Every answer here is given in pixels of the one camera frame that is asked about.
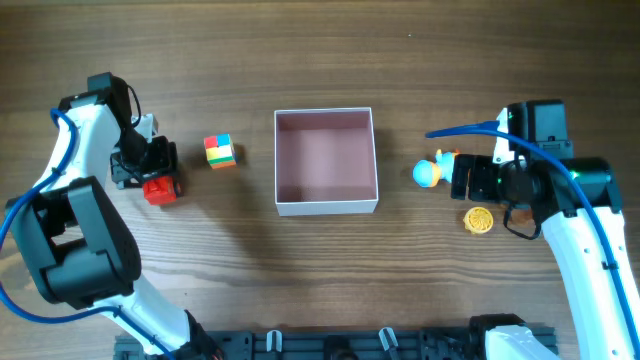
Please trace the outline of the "red toy robot car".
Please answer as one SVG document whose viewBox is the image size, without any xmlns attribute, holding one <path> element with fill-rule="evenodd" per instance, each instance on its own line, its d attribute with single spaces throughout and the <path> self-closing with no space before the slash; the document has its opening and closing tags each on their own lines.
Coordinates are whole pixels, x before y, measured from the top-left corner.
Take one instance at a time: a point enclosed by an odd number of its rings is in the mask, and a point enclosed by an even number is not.
<svg viewBox="0 0 640 360">
<path fill-rule="evenodd" d="M 174 176 L 163 176 L 149 180 L 143 184 L 144 198 L 150 205 L 162 206 L 175 202 L 182 189 Z"/>
</svg>

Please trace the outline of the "colourful puzzle cube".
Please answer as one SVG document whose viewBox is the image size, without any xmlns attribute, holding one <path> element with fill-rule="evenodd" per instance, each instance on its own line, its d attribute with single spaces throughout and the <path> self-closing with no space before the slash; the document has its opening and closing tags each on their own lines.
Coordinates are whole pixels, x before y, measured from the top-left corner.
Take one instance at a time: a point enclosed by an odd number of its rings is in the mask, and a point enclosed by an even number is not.
<svg viewBox="0 0 640 360">
<path fill-rule="evenodd" d="M 234 144 L 229 134 L 218 134 L 204 139 L 206 159 L 212 169 L 237 165 Z"/>
</svg>

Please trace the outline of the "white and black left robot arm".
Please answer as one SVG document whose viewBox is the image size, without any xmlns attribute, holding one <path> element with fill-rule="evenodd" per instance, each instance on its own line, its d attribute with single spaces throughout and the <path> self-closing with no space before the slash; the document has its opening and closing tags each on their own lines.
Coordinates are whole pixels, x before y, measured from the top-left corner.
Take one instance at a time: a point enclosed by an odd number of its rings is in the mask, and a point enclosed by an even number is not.
<svg viewBox="0 0 640 360">
<path fill-rule="evenodd" d="M 160 205 L 181 194 L 177 149 L 143 115 L 133 88 L 110 72 L 50 111 L 58 138 L 46 170 L 6 204 L 11 234 L 40 295 L 74 314 L 35 315 L 7 294 L 2 303 L 31 322 L 60 324 L 101 314 L 156 359 L 222 359 L 224 351 L 186 310 L 144 277 L 136 240 L 104 190 L 140 188 Z"/>
</svg>

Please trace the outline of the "blue and orange toy figure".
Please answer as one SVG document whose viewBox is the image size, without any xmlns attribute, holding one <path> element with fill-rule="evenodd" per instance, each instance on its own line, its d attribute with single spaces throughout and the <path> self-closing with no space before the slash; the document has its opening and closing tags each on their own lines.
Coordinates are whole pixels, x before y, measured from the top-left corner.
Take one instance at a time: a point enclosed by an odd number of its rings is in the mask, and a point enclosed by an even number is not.
<svg viewBox="0 0 640 360">
<path fill-rule="evenodd" d="M 413 168 L 413 180 L 422 188 L 435 187 L 441 180 L 451 183 L 455 158 L 458 150 L 453 152 L 436 151 L 434 161 L 420 160 Z"/>
</svg>

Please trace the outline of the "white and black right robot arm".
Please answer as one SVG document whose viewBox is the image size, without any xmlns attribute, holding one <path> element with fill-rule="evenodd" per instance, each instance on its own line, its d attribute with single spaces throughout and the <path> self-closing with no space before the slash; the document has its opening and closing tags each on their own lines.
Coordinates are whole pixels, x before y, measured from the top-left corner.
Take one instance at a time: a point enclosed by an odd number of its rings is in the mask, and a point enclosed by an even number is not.
<svg viewBox="0 0 640 360">
<path fill-rule="evenodd" d="M 564 103 L 513 103 L 494 121 L 431 135 L 495 138 L 492 156 L 455 158 L 452 198 L 530 211 L 530 237 L 545 239 L 561 272 L 581 357 L 638 358 L 639 292 L 620 192 L 604 159 L 575 157 Z"/>
</svg>

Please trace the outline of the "white box with pink interior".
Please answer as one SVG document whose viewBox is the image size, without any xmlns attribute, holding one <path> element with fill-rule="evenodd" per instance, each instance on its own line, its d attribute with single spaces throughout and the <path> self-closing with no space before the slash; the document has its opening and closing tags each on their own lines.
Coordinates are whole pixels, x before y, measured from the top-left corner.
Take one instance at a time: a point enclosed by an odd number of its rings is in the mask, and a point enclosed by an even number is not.
<svg viewBox="0 0 640 360">
<path fill-rule="evenodd" d="M 372 109 L 276 110 L 274 197 L 282 217 L 374 212 L 379 184 Z"/>
</svg>

